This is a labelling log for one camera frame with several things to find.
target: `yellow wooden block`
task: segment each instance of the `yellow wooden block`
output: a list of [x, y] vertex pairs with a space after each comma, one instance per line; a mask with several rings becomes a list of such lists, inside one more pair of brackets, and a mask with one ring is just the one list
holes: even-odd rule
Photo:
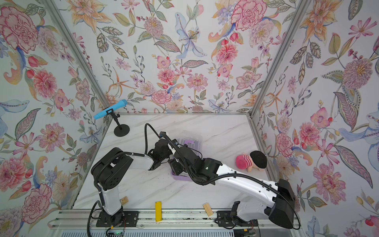
[[120, 202], [121, 202], [121, 205], [124, 205], [125, 203], [127, 203], [129, 200], [128, 200], [128, 197], [125, 196], [123, 198], [120, 199]]
[[155, 221], [162, 221], [162, 202], [155, 202]]
[[213, 211], [212, 211], [212, 209], [211, 209], [211, 207], [209, 206], [208, 203], [205, 203], [205, 204], [203, 205], [203, 207], [204, 207], [205, 212], [207, 213], [207, 215], [208, 215], [209, 217], [213, 215]]

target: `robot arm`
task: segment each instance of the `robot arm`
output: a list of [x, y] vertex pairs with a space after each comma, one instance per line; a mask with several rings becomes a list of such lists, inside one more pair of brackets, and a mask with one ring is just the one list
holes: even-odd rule
[[200, 159], [187, 146], [178, 147], [176, 140], [171, 141], [166, 134], [164, 137], [166, 139], [160, 139], [155, 144], [155, 149], [147, 155], [122, 152], [119, 148], [113, 148], [92, 167], [94, 185], [99, 190], [102, 209], [108, 215], [109, 223], [118, 223], [122, 220], [123, 212], [118, 184], [126, 171], [128, 169], [154, 170], [164, 159], [174, 154], [174, 159], [170, 159], [168, 163], [175, 175], [190, 172], [188, 175], [197, 184], [227, 186], [252, 196], [258, 201], [255, 201], [253, 205], [238, 202], [236, 212], [239, 220], [257, 219], [257, 214], [260, 214], [260, 218], [262, 215], [268, 217], [274, 224], [281, 227], [293, 228], [295, 196], [287, 181], [280, 179], [276, 183], [256, 179], [235, 171], [220, 161], [211, 158]]

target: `pink stuffed toy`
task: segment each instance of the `pink stuffed toy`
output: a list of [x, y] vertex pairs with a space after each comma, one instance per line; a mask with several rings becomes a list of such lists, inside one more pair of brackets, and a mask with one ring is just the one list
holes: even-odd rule
[[250, 155], [243, 153], [237, 156], [236, 165], [239, 169], [247, 169], [248, 172], [252, 171], [253, 168], [262, 171], [267, 166], [267, 157], [260, 151], [253, 151]]

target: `white marble surface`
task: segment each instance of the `white marble surface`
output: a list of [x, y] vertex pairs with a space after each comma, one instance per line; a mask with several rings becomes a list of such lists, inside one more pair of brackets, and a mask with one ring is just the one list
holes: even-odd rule
[[[113, 121], [93, 164], [114, 147], [144, 153], [145, 123], [150, 123], [158, 133], [167, 132], [171, 139], [177, 138], [184, 130], [198, 134], [203, 139], [203, 157], [219, 160], [236, 170], [236, 156], [257, 149], [246, 115], [122, 115], [119, 121], [130, 126], [130, 133], [116, 137], [113, 133], [116, 123]], [[153, 149], [158, 138], [150, 128], [147, 137], [148, 150]], [[268, 180], [265, 171], [240, 171]], [[175, 180], [168, 163], [154, 171], [128, 170], [119, 184], [119, 192], [120, 198], [128, 197], [129, 202], [124, 208], [130, 209], [155, 208], [156, 201], [161, 201], [164, 209], [202, 208], [206, 202], [211, 208], [231, 208], [234, 201], [250, 199], [227, 187], [200, 186], [191, 181]], [[88, 174], [73, 208], [90, 209], [96, 200], [99, 200], [99, 195], [93, 185], [93, 176]]]

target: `microphone stand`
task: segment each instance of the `microphone stand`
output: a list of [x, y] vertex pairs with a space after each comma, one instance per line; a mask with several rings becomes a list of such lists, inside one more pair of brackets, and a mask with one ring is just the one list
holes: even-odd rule
[[113, 109], [111, 108], [110, 110], [106, 110], [105, 111], [107, 115], [111, 115], [112, 118], [116, 121], [117, 123], [117, 127], [114, 129], [114, 134], [118, 137], [123, 137], [125, 135], [127, 135], [130, 131], [130, 128], [128, 125], [126, 124], [120, 124], [118, 122], [118, 118], [120, 117], [119, 114], [115, 114]]

